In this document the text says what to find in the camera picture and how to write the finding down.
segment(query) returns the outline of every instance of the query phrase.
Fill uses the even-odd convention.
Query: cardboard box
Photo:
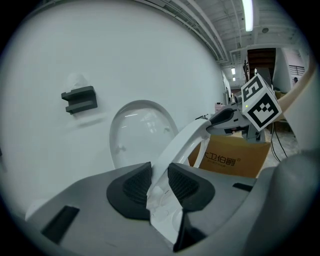
[[[255,178],[265,162],[270,142],[248,143],[240,133],[234,136],[212,135],[199,168],[221,174]],[[188,160],[193,166],[200,145]]]

